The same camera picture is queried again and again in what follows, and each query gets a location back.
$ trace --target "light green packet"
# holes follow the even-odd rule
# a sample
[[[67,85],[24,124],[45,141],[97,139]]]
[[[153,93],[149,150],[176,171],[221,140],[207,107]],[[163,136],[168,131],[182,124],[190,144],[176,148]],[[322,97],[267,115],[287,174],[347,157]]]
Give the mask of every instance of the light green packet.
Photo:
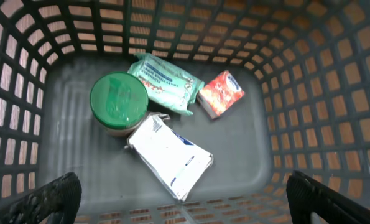
[[[195,102],[204,82],[150,53],[135,56],[139,61],[131,65],[128,73],[145,85],[149,99],[182,115],[192,115],[187,106]]]

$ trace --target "red tissue package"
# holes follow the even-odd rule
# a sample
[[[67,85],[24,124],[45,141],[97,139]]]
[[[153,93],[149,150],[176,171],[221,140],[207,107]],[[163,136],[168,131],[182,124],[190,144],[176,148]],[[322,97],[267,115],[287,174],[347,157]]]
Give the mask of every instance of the red tissue package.
[[[243,96],[244,91],[237,81],[229,71],[224,71],[198,92],[197,99],[214,119]]]

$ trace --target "basket bottom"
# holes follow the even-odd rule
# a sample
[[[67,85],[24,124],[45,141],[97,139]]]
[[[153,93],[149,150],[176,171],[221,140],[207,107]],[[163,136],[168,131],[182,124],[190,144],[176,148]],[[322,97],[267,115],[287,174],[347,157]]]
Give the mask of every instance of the basket bottom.
[[[74,57],[48,74],[38,186],[75,172],[83,195],[80,213],[104,213],[173,204],[174,199],[125,138],[107,135],[89,106],[94,82],[112,71],[127,71],[125,58]],[[271,158],[260,86],[248,70],[198,62],[173,62],[210,82],[229,70],[246,95],[212,121],[198,103],[193,116],[180,116],[155,103],[150,110],[171,115],[168,125],[211,152],[215,161],[196,183],[187,202],[239,196],[259,190],[270,177]]]

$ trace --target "green plastic cap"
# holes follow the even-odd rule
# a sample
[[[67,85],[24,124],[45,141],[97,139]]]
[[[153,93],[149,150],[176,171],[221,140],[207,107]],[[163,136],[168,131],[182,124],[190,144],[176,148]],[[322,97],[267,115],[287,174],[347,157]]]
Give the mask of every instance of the green plastic cap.
[[[149,98],[145,86],[125,72],[113,72],[93,85],[92,113],[104,126],[123,130],[137,124],[145,115]]]

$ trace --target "product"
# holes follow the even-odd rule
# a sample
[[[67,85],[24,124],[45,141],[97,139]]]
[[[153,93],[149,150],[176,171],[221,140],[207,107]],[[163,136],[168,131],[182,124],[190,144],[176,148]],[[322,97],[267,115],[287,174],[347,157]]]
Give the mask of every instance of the product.
[[[140,79],[149,98],[182,115],[192,115],[187,106],[195,102],[204,82],[152,54],[135,56],[140,61],[132,64],[128,73]]]
[[[91,90],[92,113],[113,136],[132,132],[145,116],[148,102],[143,84],[124,72],[100,78]]]
[[[244,96],[229,71],[220,73],[198,93],[197,99],[211,118],[216,118]]]
[[[186,200],[189,191],[212,165],[213,155],[172,131],[153,114],[128,138],[142,160],[172,196]]]

